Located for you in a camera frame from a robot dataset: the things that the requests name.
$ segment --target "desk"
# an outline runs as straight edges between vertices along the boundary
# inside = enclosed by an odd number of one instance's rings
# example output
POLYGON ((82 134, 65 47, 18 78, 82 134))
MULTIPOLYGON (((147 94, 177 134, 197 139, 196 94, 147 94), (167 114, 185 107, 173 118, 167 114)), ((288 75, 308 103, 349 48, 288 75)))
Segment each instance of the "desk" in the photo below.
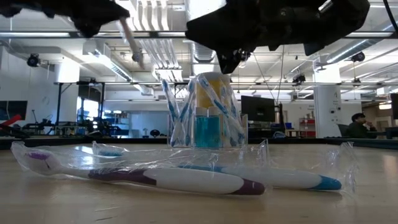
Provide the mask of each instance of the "desk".
MULTIPOLYGON (((307 156, 324 147, 338 146, 281 144, 270 145, 270 151, 300 150, 307 156)), ((354 199, 336 192, 278 189, 259 198, 212 197, 53 179, 23 172, 10 151, 0 151, 1 223, 397 223, 398 152, 364 148, 356 152, 361 171, 354 199)))
POLYGON ((296 138, 300 137, 300 130, 288 129, 288 130, 285 130, 285 131, 287 132, 287 135, 289 137, 296 137, 296 138))

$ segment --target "blue and white toothbrush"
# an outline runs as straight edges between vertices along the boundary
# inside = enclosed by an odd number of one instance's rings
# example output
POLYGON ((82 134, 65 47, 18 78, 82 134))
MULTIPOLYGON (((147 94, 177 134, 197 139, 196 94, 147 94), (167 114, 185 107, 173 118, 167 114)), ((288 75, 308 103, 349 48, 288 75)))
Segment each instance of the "blue and white toothbrush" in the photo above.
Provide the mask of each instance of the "blue and white toothbrush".
POLYGON ((180 117, 178 118, 177 122, 175 122, 174 124, 174 131, 170 141, 172 147, 175 146, 175 144, 178 142, 179 139, 184 139, 186 136, 186 131, 184 129, 183 123, 185 121, 186 114, 188 112, 188 109, 193 100, 193 96, 195 94, 195 84, 196 84, 195 80, 191 80, 190 83, 188 84, 189 94, 185 100, 184 107, 181 110, 180 117))

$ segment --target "bottle cap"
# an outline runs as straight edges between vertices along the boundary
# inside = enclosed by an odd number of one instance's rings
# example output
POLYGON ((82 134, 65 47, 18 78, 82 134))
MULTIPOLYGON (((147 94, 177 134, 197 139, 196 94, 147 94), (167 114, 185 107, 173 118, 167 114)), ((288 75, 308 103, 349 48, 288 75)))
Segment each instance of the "bottle cap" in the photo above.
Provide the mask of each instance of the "bottle cap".
POLYGON ((201 107, 195 108, 195 116, 207 116, 207 109, 201 107))
POLYGON ((218 108, 215 106, 211 106, 208 108, 207 113, 209 116, 218 116, 220 112, 218 111, 218 108))

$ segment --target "column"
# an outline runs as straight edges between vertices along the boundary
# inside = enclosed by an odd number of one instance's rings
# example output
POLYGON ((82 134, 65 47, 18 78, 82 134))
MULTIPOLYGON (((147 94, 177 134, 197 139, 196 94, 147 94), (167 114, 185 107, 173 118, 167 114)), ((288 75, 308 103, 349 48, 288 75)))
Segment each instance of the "column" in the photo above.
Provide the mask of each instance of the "column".
MULTIPOLYGON (((314 62, 313 81, 317 83, 340 83, 340 68, 337 64, 317 66, 325 57, 314 62)), ((341 124, 340 86, 316 86, 314 88, 315 127, 317 138, 341 137, 337 124, 341 124)))
MULTIPOLYGON (((79 81, 80 65, 69 58, 65 58, 61 64, 55 65, 57 82, 70 83, 79 81)), ((64 84, 61 95, 60 121, 76 121, 78 85, 64 84)))

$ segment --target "security camera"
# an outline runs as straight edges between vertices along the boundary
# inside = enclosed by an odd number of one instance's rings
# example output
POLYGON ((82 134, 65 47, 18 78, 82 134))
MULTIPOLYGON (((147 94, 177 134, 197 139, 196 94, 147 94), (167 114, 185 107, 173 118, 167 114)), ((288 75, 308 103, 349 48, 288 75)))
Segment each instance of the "security camera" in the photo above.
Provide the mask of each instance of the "security camera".
POLYGON ((363 62, 365 60, 365 54, 363 52, 360 52, 350 58, 351 61, 353 62, 363 62))
POLYGON ((37 68, 40 66, 41 61, 39 59, 39 54, 31 54, 30 57, 27 59, 28 66, 32 68, 37 68))

